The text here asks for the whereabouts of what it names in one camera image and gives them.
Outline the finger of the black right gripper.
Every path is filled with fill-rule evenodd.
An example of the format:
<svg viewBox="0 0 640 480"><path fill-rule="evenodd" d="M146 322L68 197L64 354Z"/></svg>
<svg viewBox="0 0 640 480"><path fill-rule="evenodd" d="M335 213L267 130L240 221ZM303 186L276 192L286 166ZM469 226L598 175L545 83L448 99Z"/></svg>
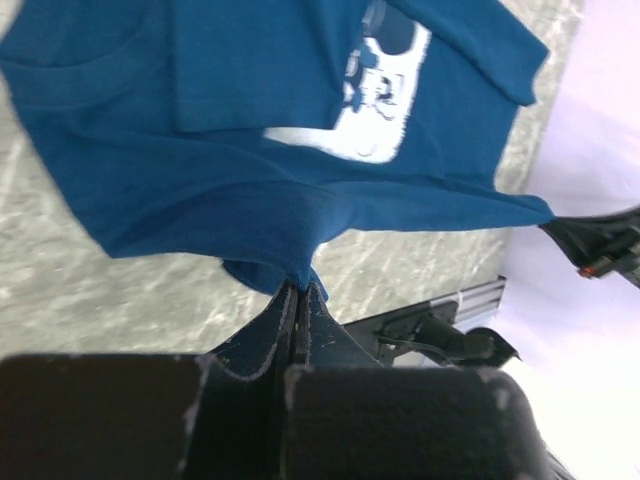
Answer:
<svg viewBox="0 0 640 480"><path fill-rule="evenodd" d="M639 288L639 206L610 215L557 217L539 228L581 277L616 273Z"/></svg>

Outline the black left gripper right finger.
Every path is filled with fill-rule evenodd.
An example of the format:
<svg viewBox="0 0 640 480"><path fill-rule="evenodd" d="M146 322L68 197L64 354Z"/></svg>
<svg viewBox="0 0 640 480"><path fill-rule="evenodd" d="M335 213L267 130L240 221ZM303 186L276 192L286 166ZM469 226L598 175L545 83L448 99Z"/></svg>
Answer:
<svg viewBox="0 0 640 480"><path fill-rule="evenodd" d="M551 478L531 406L507 362L438 366L409 352L384 366L311 286L284 378L285 477Z"/></svg>

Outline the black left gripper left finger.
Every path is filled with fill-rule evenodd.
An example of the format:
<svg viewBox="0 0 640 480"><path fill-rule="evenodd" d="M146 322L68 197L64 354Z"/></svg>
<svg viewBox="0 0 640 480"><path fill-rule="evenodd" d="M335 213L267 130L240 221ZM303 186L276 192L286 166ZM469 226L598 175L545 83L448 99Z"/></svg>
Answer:
<svg viewBox="0 0 640 480"><path fill-rule="evenodd" d="M299 294L282 286L203 354L15 354L1 363L5 479L275 479Z"/></svg>

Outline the blue t shirt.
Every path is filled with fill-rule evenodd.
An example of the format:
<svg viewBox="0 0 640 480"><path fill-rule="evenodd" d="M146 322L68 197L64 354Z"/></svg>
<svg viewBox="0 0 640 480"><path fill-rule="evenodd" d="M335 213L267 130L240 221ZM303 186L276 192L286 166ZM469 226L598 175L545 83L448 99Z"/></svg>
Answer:
<svg viewBox="0 0 640 480"><path fill-rule="evenodd" d="M272 294L349 229L550 222L494 185L547 53L498 1L25 1L1 70L107 254Z"/></svg>

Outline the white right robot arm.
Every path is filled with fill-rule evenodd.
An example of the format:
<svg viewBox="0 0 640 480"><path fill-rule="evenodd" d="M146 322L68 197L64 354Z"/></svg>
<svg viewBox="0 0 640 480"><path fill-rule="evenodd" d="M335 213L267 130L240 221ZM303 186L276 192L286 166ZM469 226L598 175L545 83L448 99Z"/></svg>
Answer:
<svg viewBox="0 0 640 480"><path fill-rule="evenodd" d="M639 208L591 217L558 217L539 227L559 247L577 273L600 279L616 273L639 285ZM434 300L384 312L344 325L372 357L392 366L416 352L438 366L498 368L517 351L496 331L465 321L497 311L506 278L464 289Z"/></svg>

